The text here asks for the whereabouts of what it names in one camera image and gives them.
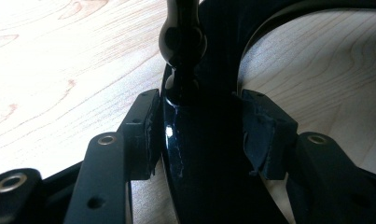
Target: light wood surface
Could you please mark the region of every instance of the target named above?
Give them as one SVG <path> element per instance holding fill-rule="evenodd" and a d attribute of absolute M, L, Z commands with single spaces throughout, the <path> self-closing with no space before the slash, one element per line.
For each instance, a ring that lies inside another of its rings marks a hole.
<path fill-rule="evenodd" d="M 90 139 L 115 131 L 135 97 L 160 86 L 165 0 L 0 1 L 0 173 L 53 175 L 83 159 Z M 240 81 L 299 124 L 335 138 L 376 173 L 376 11 L 327 11 L 266 35 Z M 161 163 L 134 182 L 135 223 L 175 223 Z M 290 216 L 283 183 L 269 182 Z"/>

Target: wood grain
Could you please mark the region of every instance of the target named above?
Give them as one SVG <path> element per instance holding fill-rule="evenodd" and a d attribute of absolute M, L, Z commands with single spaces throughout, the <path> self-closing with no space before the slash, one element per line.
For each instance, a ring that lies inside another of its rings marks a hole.
<path fill-rule="evenodd" d="M 135 97 L 160 86 L 165 17 L 161 0 L 0 1 L 0 173 L 50 176 L 82 160 L 94 135 L 115 131 Z M 245 55 L 240 82 L 376 173 L 376 11 L 280 27 Z M 133 187 L 136 223 L 176 222 L 160 163 Z"/>

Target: wooden floor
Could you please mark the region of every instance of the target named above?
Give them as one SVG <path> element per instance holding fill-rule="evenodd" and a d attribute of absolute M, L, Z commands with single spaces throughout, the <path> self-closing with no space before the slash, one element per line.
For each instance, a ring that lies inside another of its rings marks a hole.
<path fill-rule="evenodd" d="M 160 86 L 165 3 L 0 1 L 0 173 L 47 177 L 82 160 L 94 135 L 115 131 L 134 98 Z M 326 11 L 276 29 L 247 52 L 239 81 L 376 174 L 376 11 Z M 293 222 L 284 183 L 267 184 Z M 161 163 L 133 187 L 135 223 L 176 222 Z"/>

